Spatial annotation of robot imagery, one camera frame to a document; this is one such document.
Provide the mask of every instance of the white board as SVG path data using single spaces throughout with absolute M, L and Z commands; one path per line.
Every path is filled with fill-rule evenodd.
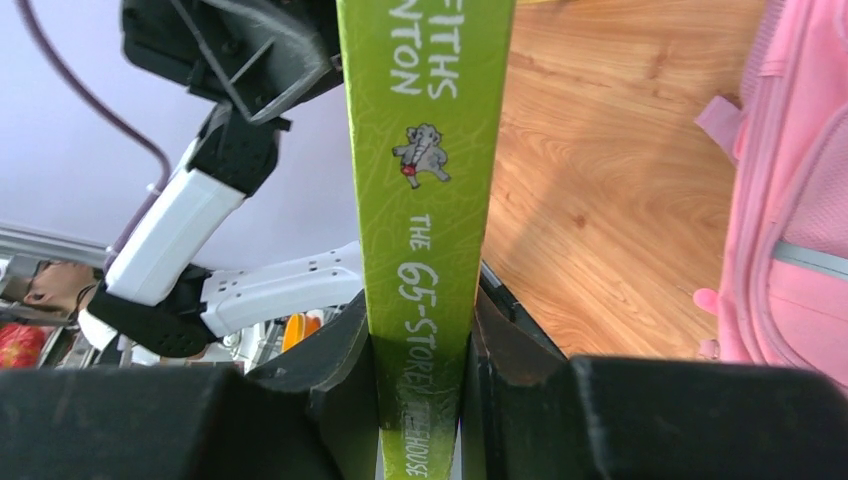
M 52 43 L 107 106 L 176 164 L 212 105 L 140 70 L 121 52 L 117 0 L 34 1 Z M 0 2 L 0 223 L 108 245 L 158 177 L 155 160 L 90 110 L 31 41 L 15 3 Z M 344 91 L 287 115 L 276 171 L 195 259 L 253 268 L 358 238 Z

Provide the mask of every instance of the book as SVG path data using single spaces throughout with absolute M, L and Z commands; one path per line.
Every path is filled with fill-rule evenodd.
M 338 0 L 385 478 L 447 479 L 514 0 Z

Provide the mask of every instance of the wooden table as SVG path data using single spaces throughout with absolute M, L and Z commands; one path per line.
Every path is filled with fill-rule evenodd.
M 484 258 L 567 354 L 694 358 L 734 169 L 693 119 L 764 1 L 524 1 Z

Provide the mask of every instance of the gray elephant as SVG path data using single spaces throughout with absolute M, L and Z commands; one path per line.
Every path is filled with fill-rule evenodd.
M 448 163 L 448 154 L 439 146 L 442 134 L 436 127 L 427 123 L 422 123 L 418 128 L 409 127 L 406 129 L 406 138 L 409 139 L 409 145 L 393 148 L 392 154 L 401 157 L 400 171 L 406 175 L 412 188 L 421 186 L 417 178 L 421 172 L 430 172 L 443 182 L 450 180 L 450 175 L 443 169 Z

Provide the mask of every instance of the pink backpack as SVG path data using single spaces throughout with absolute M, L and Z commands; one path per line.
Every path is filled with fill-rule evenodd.
M 697 123 L 738 167 L 702 354 L 812 369 L 848 393 L 848 0 L 771 0 L 742 80 Z

